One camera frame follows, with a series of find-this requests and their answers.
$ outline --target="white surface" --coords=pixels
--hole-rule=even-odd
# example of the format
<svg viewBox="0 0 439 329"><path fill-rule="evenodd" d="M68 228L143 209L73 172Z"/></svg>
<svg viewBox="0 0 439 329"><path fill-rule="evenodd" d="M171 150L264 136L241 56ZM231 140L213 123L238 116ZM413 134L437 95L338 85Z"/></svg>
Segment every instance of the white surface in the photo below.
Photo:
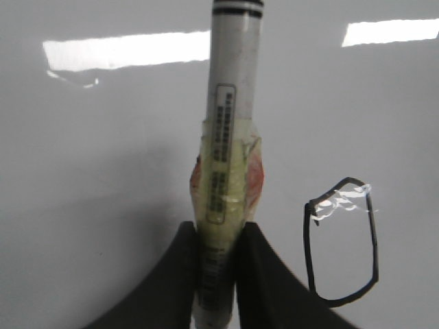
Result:
<svg viewBox="0 0 439 329"><path fill-rule="evenodd" d="M2 329L80 328L193 219L208 62L56 71L60 79L47 74L43 43L206 31L210 11L201 0L0 3ZM305 282L303 204L347 175L371 183L380 282L338 310L361 328L437 326L439 44L341 46L349 23L437 18L437 0L265 7L256 220Z"/></svg>

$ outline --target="white marker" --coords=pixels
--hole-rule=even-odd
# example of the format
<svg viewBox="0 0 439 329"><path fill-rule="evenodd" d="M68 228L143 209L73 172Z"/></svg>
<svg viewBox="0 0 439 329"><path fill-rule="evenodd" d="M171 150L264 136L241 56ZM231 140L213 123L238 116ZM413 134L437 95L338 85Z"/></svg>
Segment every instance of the white marker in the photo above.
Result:
<svg viewBox="0 0 439 329"><path fill-rule="evenodd" d="M225 329L233 307L233 249L261 194L261 138L252 124L263 3L215 0L207 114L191 196L200 236L197 329Z"/></svg>

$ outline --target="black stripe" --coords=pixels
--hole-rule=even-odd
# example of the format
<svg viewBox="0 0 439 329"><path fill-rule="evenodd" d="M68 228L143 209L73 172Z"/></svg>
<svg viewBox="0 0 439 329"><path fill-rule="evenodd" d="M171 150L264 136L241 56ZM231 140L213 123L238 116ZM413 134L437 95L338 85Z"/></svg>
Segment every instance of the black stripe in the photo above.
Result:
<svg viewBox="0 0 439 329"><path fill-rule="evenodd" d="M212 11L212 15L248 15L251 17L262 17L262 12L241 8L217 8Z"/></svg>
<svg viewBox="0 0 439 329"><path fill-rule="evenodd" d="M250 3L256 3L258 5L263 5L263 2L260 0L214 0L214 3L217 2L223 2L223 1L235 1L235 2L250 2Z"/></svg>

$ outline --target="marker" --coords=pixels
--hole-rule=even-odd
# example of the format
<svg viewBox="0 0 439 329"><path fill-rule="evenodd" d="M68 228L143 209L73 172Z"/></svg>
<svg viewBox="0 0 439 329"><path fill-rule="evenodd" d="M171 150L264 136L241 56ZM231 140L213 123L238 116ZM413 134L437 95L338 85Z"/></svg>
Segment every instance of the marker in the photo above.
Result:
<svg viewBox="0 0 439 329"><path fill-rule="evenodd" d="M263 184L252 123L263 3L214 0L206 119L191 196L200 237L197 329L225 329L233 307L233 250Z"/></svg>

